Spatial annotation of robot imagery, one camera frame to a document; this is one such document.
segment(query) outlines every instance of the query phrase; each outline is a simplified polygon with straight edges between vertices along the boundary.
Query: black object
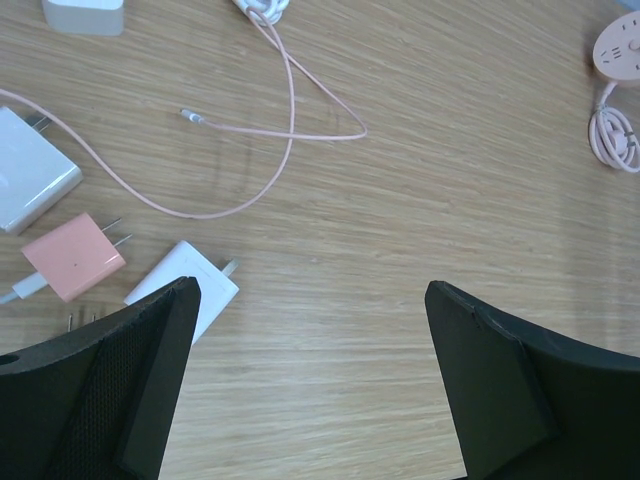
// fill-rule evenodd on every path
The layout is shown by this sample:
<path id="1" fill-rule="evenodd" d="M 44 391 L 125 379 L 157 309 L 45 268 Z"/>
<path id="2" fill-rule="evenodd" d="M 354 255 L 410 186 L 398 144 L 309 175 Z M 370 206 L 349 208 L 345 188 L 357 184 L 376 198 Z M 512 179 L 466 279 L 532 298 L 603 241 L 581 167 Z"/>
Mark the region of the black object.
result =
<path id="1" fill-rule="evenodd" d="M 157 478 L 199 305 L 183 278 L 0 356 L 0 479 Z"/>
<path id="2" fill-rule="evenodd" d="M 640 358 L 444 282 L 425 303 L 469 480 L 640 479 Z"/>

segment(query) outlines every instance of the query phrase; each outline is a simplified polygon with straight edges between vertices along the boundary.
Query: black mesh fabric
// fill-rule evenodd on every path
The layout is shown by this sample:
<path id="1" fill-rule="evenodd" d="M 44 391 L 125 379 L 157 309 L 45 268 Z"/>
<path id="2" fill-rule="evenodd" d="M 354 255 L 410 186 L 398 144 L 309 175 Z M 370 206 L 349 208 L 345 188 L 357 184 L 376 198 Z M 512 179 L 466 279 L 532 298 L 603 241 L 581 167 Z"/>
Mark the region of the black mesh fabric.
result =
<path id="1" fill-rule="evenodd" d="M 167 312 L 158 310 L 145 311 L 102 341 L 47 480 L 136 478 L 113 457 L 146 354 L 166 323 Z M 148 316 L 155 318 L 144 321 Z"/>

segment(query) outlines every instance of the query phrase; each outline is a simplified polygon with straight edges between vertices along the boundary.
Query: pink charging cable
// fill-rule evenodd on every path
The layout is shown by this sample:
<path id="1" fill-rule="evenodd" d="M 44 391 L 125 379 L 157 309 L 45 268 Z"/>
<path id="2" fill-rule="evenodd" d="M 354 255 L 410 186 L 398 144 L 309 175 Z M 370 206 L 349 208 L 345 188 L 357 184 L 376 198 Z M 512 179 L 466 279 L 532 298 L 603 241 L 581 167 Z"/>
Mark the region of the pink charging cable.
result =
<path id="1" fill-rule="evenodd" d="M 276 32 L 273 24 L 269 21 L 269 19 L 258 9 L 254 7 L 247 8 L 247 17 L 251 21 L 251 23 L 264 35 L 264 37 L 280 52 L 282 56 L 282 60 L 284 61 L 284 68 L 287 74 L 287 82 L 289 84 L 289 130 L 288 132 L 275 132 L 271 130 L 260 130 L 254 128 L 243 128 L 243 127 L 234 127 L 231 125 L 223 125 L 211 122 L 201 115 L 194 113 L 190 110 L 182 110 L 182 115 L 187 119 L 191 120 L 194 123 L 198 123 L 201 125 L 207 125 L 211 128 L 215 128 L 217 130 L 223 130 L 227 132 L 233 133 L 242 133 L 242 134 L 251 134 L 251 135 L 263 135 L 269 137 L 277 137 L 277 138 L 286 138 L 287 144 L 285 146 L 284 155 L 282 156 L 282 161 L 278 166 L 276 172 L 271 177 L 271 179 L 265 184 L 264 187 L 251 199 L 247 200 L 241 205 L 237 207 L 230 208 L 228 210 L 224 210 L 218 213 L 210 213 L 210 214 L 192 214 L 179 212 L 176 210 L 172 210 L 167 207 L 163 207 L 158 203 L 150 200 L 142 193 L 138 192 L 135 188 L 125 182 L 113 169 L 96 153 L 96 151 L 89 146 L 89 144 L 78 134 L 76 133 L 69 125 L 63 122 L 61 119 L 56 117 L 53 113 L 44 109 L 40 105 L 31 100 L 18 95 L 16 93 L 10 92 L 8 90 L 4 90 L 0 88 L 0 95 L 4 97 L 11 98 L 17 102 L 20 102 L 24 105 L 27 105 L 37 111 L 38 113 L 45 115 L 50 118 L 53 123 L 58 125 L 62 130 L 68 133 L 76 142 L 80 144 L 82 148 L 84 148 L 89 155 L 100 165 L 116 182 L 118 182 L 125 190 L 131 193 L 138 200 L 146 203 L 151 208 L 155 208 L 163 213 L 168 215 L 173 215 L 175 217 L 180 218 L 193 218 L 196 220 L 212 220 L 214 218 L 222 218 L 228 215 L 233 215 L 234 213 L 238 213 L 245 208 L 250 207 L 258 200 L 260 200 L 273 186 L 273 184 L 278 180 L 278 177 L 282 174 L 285 166 L 287 165 L 287 161 L 289 160 L 289 155 L 291 154 L 291 148 L 293 147 L 293 140 L 312 140 L 312 141 L 346 141 L 346 140 L 357 140 L 359 138 L 364 138 L 367 136 L 368 130 L 367 126 L 360 119 L 360 117 L 351 109 L 349 106 L 340 100 L 334 93 L 332 93 L 327 87 L 325 87 L 320 80 L 318 80 L 309 70 L 304 68 L 296 59 L 294 59 L 289 53 L 287 53 L 284 44 L 282 43 L 282 39 Z M 258 24 L 254 15 L 250 15 L 251 13 L 255 14 L 264 24 L 266 25 L 266 29 Z M 344 108 L 349 115 L 351 115 L 356 122 L 360 124 L 362 128 L 362 132 L 354 134 L 354 135 L 306 135 L 295 133 L 295 119 L 296 119 L 296 101 L 295 101 L 295 91 L 294 91 L 294 81 L 293 81 L 293 73 L 291 71 L 291 64 L 295 65 L 304 75 L 306 75 L 309 80 L 311 80 L 320 90 L 322 90 L 326 95 L 329 96 L 332 100 L 334 100 L 338 105 Z"/>

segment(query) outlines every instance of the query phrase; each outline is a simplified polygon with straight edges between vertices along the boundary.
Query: white charger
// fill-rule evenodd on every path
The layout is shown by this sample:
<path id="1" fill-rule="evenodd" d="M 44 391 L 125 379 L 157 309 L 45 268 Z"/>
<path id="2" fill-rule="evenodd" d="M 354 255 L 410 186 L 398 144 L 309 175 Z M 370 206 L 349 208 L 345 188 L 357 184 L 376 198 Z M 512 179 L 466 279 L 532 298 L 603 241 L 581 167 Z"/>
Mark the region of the white charger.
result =
<path id="1" fill-rule="evenodd" d="M 0 108 L 0 229 L 19 235 L 81 181 L 75 163 L 9 108 Z"/>
<path id="2" fill-rule="evenodd" d="M 42 9 L 58 32 L 116 36 L 124 30 L 124 0 L 42 0 Z"/>
<path id="3" fill-rule="evenodd" d="M 220 271 L 191 244 L 182 241 L 133 289 L 124 303 L 136 303 L 180 277 L 195 277 L 202 296 L 193 344 L 238 293 L 238 286 L 229 279 L 237 266 L 238 263 L 232 260 Z"/>

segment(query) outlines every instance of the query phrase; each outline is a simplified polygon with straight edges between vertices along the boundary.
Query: wooden table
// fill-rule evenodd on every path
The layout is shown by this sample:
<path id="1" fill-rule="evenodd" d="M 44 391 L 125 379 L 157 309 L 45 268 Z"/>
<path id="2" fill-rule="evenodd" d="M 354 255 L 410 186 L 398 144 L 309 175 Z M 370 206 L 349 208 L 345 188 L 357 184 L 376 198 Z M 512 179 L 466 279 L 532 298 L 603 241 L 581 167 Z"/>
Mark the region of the wooden table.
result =
<path id="1" fill-rule="evenodd" d="M 123 217 L 128 265 L 71 305 L 43 291 L 3 306 L 0 352 L 63 334 L 70 312 L 119 309 L 185 239 L 219 265 L 237 258 L 240 293 L 192 351 L 163 479 L 464 474 L 429 281 L 640 353 L 640 177 L 601 166 L 586 135 L 600 85 L 585 59 L 621 13 L 613 3 L 293 0 L 278 25 L 288 48 L 370 137 L 297 142 L 260 203 L 217 221 L 149 209 L 50 128 L 86 178 L 22 236 L 0 238 L 0 291 L 31 271 L 22 245 L 83 211 Z M 252 196 L 284 142 L 204 129 L 179 110 L 284 130 L 277 52 L 228 0 L 132 0 L 126 16 L 121 37 L 66 36 L 39 1 L 5 0 L 0 84 L 168 206 L 211 212 Z M 297 95 L 300 131 L 357 130 L 311 84 Z M 612 102 L 638 124 L 638 90 Z"/>

